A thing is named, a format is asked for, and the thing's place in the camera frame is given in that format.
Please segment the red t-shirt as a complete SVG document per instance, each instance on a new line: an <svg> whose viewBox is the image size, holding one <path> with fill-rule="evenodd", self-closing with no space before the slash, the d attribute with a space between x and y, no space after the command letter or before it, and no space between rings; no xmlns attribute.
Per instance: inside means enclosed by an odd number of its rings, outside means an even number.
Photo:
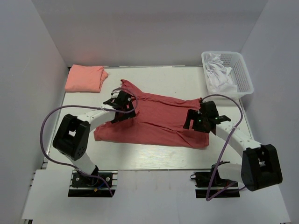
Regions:
<svg viewBox="0 0 299 224"><path fill-rule="evenodd" d="M209 134L184 129L187 112L199 109L199 99L182 100L145 93L128 80L121 87L136 95L136 116L124 121L107 122L94 132L96 141L163 145L201 149L209 145Z"/></svg>

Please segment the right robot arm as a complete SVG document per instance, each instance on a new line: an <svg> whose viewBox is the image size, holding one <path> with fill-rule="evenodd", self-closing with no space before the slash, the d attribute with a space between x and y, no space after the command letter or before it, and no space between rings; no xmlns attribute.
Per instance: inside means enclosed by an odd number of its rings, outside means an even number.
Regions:
<svg viewBox="0 0 299 224"><path fill-rule="evenodd" d="M209 188L212 185L222 186L228 181L242 183L249 191L256 191L282 183L276 148L244 134L229 117L219 115L213 101L201 101L199 110L188 110L184 128L213 133L225 141L224 147L231 146L242 159L241 164L233 164L219 158L211 166Z"/></svg>

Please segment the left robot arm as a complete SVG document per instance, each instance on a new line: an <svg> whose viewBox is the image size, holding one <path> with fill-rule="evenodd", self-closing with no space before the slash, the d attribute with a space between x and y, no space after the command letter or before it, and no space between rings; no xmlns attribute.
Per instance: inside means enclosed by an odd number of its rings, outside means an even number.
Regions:
<svg viewBox="0 0 299 224"><path fill-rule="evenodd" d="M52 145L77 171L84 173L82 179L88 186L96 185L99 180L98 168L86 152L90 132L107 122L113 124L135 117L137 105L137 97L132 92L117 88L101 107L88 107L89 112L63 117Z"/></svg>

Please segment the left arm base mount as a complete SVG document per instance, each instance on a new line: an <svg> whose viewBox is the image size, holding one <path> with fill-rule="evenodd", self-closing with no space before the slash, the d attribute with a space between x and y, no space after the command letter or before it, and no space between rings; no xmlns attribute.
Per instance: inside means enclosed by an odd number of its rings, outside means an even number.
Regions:
<svg viewBox="0 0 299 224"><path fill-rule="evenodd" d="M68 197L112 197L117 187L118 171L99 171L98 175L107 182L112 194L110 194L107 185L101 179L91 180L91 178L73 171L68 190Z"/></svg>

